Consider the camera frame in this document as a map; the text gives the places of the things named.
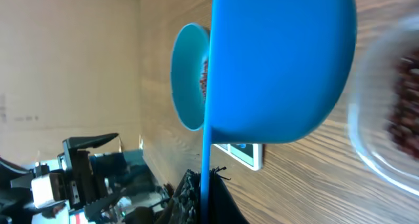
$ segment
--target wood grain tabletop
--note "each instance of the wood grain tabletop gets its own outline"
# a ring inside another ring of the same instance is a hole
[[[419,0],[356,0],[355,61]],[[177,185],[188,168],[200,171],[202,132],[185,129],[170,89],[171,50],[189,22],[207,28],[212,0],[141,0],[141,135],[147,164],[159,182]],[[250,223],[419,223],[419,198],[382,181],[354,153],[346,133],[350,81],[327,120],[294,143],[267,145],[264,168],[253,172],[211,150],[222,176]]]

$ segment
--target bowl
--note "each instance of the bowl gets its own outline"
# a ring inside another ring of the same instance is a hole
[[[386,181],[416,195],[419,160],[398,150],[386,128],[397,99],[395,66],[418,48],[419,16],[404,18],[367,49],[348,102],[348,133],[361,160]]]
[[[208,59],[210,37],[198,24],[187,24],[179,32],[172,52],[172,100],[183,126],[195,131],[204,123],[204,95],[200,79]]]

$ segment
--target teal bowl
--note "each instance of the teal bowl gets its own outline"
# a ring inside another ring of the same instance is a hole
[[[198,24],[187,24],[177,35],[172,51],[172,100],[183,126],[195,131],[204,124],[205,103],[200,87],[210,37]]]

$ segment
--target beige wall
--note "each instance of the beige wall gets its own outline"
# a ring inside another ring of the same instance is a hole
[[[66,137],[109,132],[138,146],[138,10],[139,0],[0,0],[0,157],[53,159]]]

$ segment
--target clear glass bowl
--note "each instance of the clear glass bowl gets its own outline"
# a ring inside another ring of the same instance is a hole
[[[349,137],[362,161],[386,181],[419,195],[419,160],[396,149],[386,127],[396,95],[400,58],[419,48],[419,16],[408,17],[366,51],[357,64],[348,104]]]

